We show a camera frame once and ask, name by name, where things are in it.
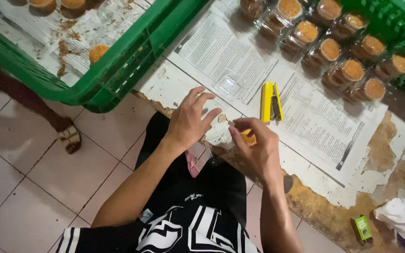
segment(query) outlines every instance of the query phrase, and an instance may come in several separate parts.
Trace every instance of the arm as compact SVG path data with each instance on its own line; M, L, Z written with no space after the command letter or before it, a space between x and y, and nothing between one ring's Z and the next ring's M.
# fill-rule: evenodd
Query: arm
M104 202L91 227L122 226L137 219L170 164L198 141L221 113L220 108L213 109L201 120L204 103L215 98L210 93L197 97L204 90L203 86L194 88L184 98L159 146Z
M260 228L264 252L303 252L285 198L278 135L256 118L240 118L233 122L235 127L229 128L232 139L263 184ZM240 136L240 131L246 129L251 129L248 135L256 136L257 144L252 147L247 147Z

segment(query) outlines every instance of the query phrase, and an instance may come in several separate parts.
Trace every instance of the green basket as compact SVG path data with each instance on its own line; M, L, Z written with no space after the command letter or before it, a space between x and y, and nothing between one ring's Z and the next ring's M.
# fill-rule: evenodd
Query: green basket
M41 97L111 111L208 0L158 0L72 87L0 34L0 65Z
M367 32L392 52L405 53L405 0L341 0L345 11L357 10L370 20ZM405 90L405 75L393 82Z

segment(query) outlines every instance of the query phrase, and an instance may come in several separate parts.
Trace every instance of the sandal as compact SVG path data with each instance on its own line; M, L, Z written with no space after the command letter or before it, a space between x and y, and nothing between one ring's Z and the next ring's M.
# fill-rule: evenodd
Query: sandal
M69 126L61 132L57 132L57 137L65 146L65 151L68 154L76 152L81 147L81 135L74 125Z

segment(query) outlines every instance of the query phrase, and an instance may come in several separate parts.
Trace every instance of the white tissue paper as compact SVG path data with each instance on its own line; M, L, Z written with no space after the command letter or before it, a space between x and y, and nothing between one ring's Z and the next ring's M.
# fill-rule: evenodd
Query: white tissue paper
M373 213L377 220L385 222L388 228L395 229L405 239L405 199L394 198Z

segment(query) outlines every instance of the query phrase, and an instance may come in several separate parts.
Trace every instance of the hand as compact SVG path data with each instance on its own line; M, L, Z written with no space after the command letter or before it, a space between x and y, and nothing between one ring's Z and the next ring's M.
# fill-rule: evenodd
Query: hand
M163 141L166 142L179 156L191 145L197 142L211 128L210 123L221 113L221 108L211 110L206 117L201 120L203 106L207 100L212 100L215 95L202 93L204 86L191 89L182 103L173 112L168 132Z
M279 136L256 118L239 118L233 122L235 126L230 126L229 132L240 154L250 163L264 184L278 184L284 189L279 160ZM252 147L248 147L240 136L240 132L247 129L251 129L248 137L256 135L257 144Z

